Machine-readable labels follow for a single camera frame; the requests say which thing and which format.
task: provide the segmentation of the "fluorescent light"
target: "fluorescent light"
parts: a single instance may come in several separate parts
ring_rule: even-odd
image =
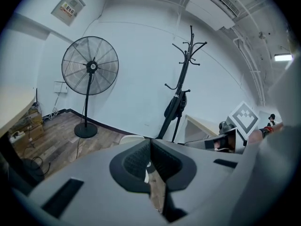
[[[293,59],[292,55],[275,55],[275,61],[291,61]]]

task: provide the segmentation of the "wooden desk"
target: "wooden desk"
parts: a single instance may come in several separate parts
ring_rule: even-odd
[[[219,135],[219,125],[217,123],[213,123],[211,121],[207,121],[195,116],[186,115],[185,121],[181,126],[181,129],[177,133],[174,142],[176,143],[185,143],[186,141],[180,141],[180,138],[185,139],[185,129],[187,126],[187,123],[191,122],[193,125],[198,127],[200,131],[204,132],[208,137],[215,137]]]
[[[7,131],[28,111],[34,99],[33,89],[0,88],[0,152],[15,172],[31,186],[37,185],[37,181],[24,168],[9,141]]]

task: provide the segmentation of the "wooden floor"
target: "wooden floor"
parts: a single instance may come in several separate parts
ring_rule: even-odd
[[[106,128],[98,127],[97,134],[92,138],[79,139],[74,134],[74,127],[80,123],[80,117],[73,113],[62,113],[53,120],[47,120],[43,124],[44,133],[37,140],[33,141],[33,147],[15,148],[20,158],[32,159],[39,156],[43,159],[42,170],[45,173],[48,163],[50,169],[45,177],[67,166],[76,160],[77,145],[79,142],[78,158],[89,153],[118,145],[124,134],[120,134]],[[157,171],[149,174],[149,184],[151,187],[150,199],[154,207],[162,212],[164,204],[165,183],[160,178]]]

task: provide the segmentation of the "air conditioner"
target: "air conditioner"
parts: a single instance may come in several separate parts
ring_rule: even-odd
[[[190,0],[186,11],[204,21],[214,30],[233,27],[235,23],[232,19],[240,13],[231,0]]]

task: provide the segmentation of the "black fan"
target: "black fan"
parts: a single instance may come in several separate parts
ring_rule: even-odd
[[[107,90],[115,81],[118,68],[116,51],[104,39],[84,37],[66,50],[62,61],[63,78],[72,90],[86,95],[85,122],[74,128],[78,137],[90,138],[97,133],[97,127],[87,123],[88,98]]]

